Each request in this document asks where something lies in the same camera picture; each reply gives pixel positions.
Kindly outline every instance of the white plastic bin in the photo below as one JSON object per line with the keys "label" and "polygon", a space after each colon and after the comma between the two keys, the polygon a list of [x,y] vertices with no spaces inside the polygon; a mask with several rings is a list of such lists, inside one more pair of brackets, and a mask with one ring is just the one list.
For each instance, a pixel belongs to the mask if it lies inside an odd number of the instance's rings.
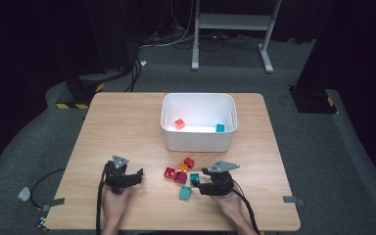
{"label": "white plastic bin", "polygon": [[[180,118],[185,126],[178,129]],[[223,132],[216,132],[218,124]],[[161,126],[171,151],[225,152],[237,129],[236,106],[227,94],[170,93],[164,97]]]}

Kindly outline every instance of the white metal stand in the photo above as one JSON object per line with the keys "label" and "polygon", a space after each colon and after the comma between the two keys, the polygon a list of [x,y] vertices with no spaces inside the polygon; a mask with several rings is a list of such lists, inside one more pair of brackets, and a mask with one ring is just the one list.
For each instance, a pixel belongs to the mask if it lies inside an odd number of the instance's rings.
{"label": "white metal stand", "polygon": [[200,14],[200,0],[197,0],[195,11],[195,34],[194,45],[192,50],[192,70],[197,71],[200,68],[200,51],[199,51],[199,32],[200,28],[217,28],[217,29],[241,29],[241,30],[258,30],[266,31],[264,41],[258,45],[258,51],[264,63],[267,73],[273,73],[273,66],[267,55],[267,45],[276,23],[277,13],[279,12],[282,0],[276,0],[273,12],[270,16],[254,15],[226,15],[226,14]]}

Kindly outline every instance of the wooden table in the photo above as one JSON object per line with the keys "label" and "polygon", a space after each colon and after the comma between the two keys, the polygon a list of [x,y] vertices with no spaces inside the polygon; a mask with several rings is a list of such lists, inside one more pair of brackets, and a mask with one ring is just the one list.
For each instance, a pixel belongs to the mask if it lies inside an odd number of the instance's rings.
{"label": "wooden table", "polygon": [[[112,154],[129,159],[127,174],[144,169],[134,186],[120,229],[234,230],[216,203],[193,188],[188,201],[179,199],[181,185],[164,178],[165,169],[190,157],[189,172],[201,172],[216,160],[240,165],[230,170],[250,201],[262,231],[294,231],[301,226],[270,119],[259,94],[230,94],[236,103],[238,129],[225,153],[172,152],[165,147],[160,125],[164,93],[99,93],[93,99],[50,209],[50,229],[95,229],[97,189]],[[248,211],[244,207],[246,218]]]}

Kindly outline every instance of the gray carpet floor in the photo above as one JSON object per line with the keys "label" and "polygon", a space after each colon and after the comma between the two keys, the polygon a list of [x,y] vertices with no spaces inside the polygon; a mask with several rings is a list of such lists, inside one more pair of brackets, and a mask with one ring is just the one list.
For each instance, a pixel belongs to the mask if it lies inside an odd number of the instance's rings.
{"label": "gray carpet floor", "polygon": [[[212,50],[218,44],[202,42],[201,46]],[[327,91],[339,113],[318,115],[299,114],[288,91],[288,86],[296,84],[312,46],[270,42],[273,74],[264,71],[256,44],[225,45],[216,52],[203,50],[198,71],[190,70],[191,50],[143,48],[138,58],[147,64],[134,91],[261,93],[293,195],[305,200],[305,205],[298,207],[301,229],[280,234],[376,234],[376,169],[356,137],[339,93]],[[130,74],[106,82],[103,92],[122,92],[129,84]],[[47,92],[46,111],[13,139],[0,157],[0,234],[45,233],[34,223],[46,212],[22,202],[18,194],[46,173],[67,166],[87,110],[55,108],[63,86],[56,85]],[[61,177],[57,173],[42,181],[35,189],[35,201],[51,201]]]}

